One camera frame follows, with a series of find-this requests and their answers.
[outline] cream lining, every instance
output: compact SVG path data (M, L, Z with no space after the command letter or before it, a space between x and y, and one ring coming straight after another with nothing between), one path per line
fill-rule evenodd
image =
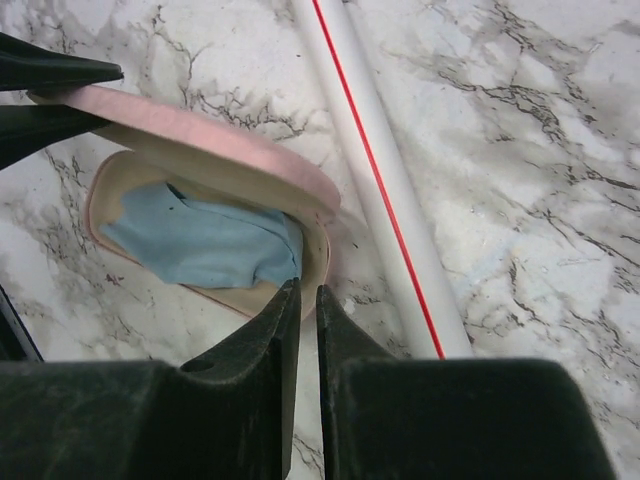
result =
M120 144L128 143L123 142L121 138L118 138L117 141ZM185 148L177 150L174 152L177 155L188 151ZM167 153L164 152L164 155L160 155L159 158L171 158ZM257 171L250 173L255 173L255 180L258 183L247 184L246 172L236 175L234 172L238 170L233 168L220 171L217 167L222 164L233 165L233 162L216 158L210 153L205 154L207 156L206 162L186 162L189 165L188 176L191 179L195 176L199 180L197 182L183 176L184 158L174 157L174 164L165 165L172 167L171 170L168 170L160 168L158 165L152 165L149 162L152 155L152 152L149 155L147 151L144 156L138 152L122 151L109 157L100 167L86 207L87 227L96 242L135 262L135 259L127 255L122 248L103 235L99 226L112 223L122 215L123 209L120 199L124 193L149 183L170 182L178 190L205 202L227 203L244 208L280 208L297 220L304 236L301 288L303 318L306 317L314 308L316 288L325 281L330 254L326 232L320 221L316 216L303 214L309 211L307 210L309 203L313 203L310 200L315 199L288 184L285 185L289 192L283 192L282 189L274 192L269 188L276 186L272 183L275 180L274 177L260 174ZM212 188L212 184L221 186L221 180L225 191L222 191L221 188ZM239 194L251 198L254 202L249 203L241 200ZM287 208L282 208L283 200L284 204L288 204L285 205ZM190 286L187 288L250 317L257 315L277 291L274 285L266 282L261 282L251 289L204 289Z

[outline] cleaning cloth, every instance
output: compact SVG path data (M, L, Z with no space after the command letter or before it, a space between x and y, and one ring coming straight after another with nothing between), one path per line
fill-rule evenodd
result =
M168 183L123 195L124 214L100 231L165 283L277 287L302 274L302 232L279 210L201 202Z

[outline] black plastic object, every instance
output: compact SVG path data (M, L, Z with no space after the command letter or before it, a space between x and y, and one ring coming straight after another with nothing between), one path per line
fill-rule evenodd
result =
M42 356L0 285L0 361L7 360L41 362Z
M283 479L299 333L296 280L180 370L0 363L0 478Z
M0 33L0 91L76 88L122 77L113 63L50 52Z
M541 360L396 360L317 300L328 480L614 479L584 399Z
M0 171L53 143L109 125L65 105L0 106Z

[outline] pink lid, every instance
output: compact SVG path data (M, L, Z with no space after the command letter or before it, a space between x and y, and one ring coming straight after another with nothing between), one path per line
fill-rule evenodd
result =
M182 147L210 153L225 160L276 177L314 197L325 211L316 212L324 221L340 207L340 194L334 183L318 167L291 150L257 134L229 126L203 114L158 104L148 98L110 88L88 86L53 98L78 110L105 118L127 130L144 132ZM145 154L149 135L137 135L128 142L130 133L122 128L114 134L95 132L116 143Z

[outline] red stripe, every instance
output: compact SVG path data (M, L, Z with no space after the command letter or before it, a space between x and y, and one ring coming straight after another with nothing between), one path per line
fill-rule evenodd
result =
M378 184L378 188L380 189L380 193L382 194L382 200L384 201L384 206L387 209L389 220L391 220L393 231L396 235L396 239L398 240L398 245L400 246L400 250L402 251L402 257L404 258L404 263L407 266L407 270L409 271L409 276L411 277L411 283L413 283L413 288L415 289L416 295L418 297L418 301L420 302L420 308L422 309L422 313L424 314L424 318L427 322L427 327L429 328L429 333L431 334L433 345L436 348L436 353L438 354L438 357L441 359L444 359L445 358L444 350L442 349L442 344L440 343L440 339L438 338L438 332L436 331L436 327L433 324L433 318L431 318L431 314L429 313L427 302L424 299L424 294L422 293L422 287L418 282L418 275L416 274L415 268L413 267L413 263L411 262L409 249L407 248L407 245L404 241L404 237L402 236L402 231L400 230L400 226L398 225L398 219L396 218L396 214L394 213L393 207L391 206L391 200L389 199L389 195L387 194L387 189L385 188L384 182L382 181L382 175L380 175L380 170L378 170L378 164L373 155L373 151L371 149L371 145L369 144L369 139L367 138L367 134L365 133L364 127L362 126L362 120L360 119L360 114L358 113L358 109L356 108L356 104L353 100L353 95L351 94L349 84L347 83L347 80L344 75L344 71L342 70L342 65L340 64L340 60L338 59L338 54L336 53L333 40L331 39L331 35L329 34L329 29L327 28L324 15L322 13L322 10L320 9L320 6L318 5L318 0L313 0L313 6L316 10L316 15L318 16L318 20L320 21L320 26L322 27L322 32L324 33L324 38L327 41L329 51L331 52L333 63L335 64L336 70L338 71L338 76L340 77L340 83L342 83L344 94L346 95L347 101L349 102L349 107L351 108L353 119L355 120L356 125L358 127L358 132L360 133L360 139L362 140L364 149L367 152L367 157L369 158L369 164L371 165L371 169L373 170L373 175L376 178L376 183Z

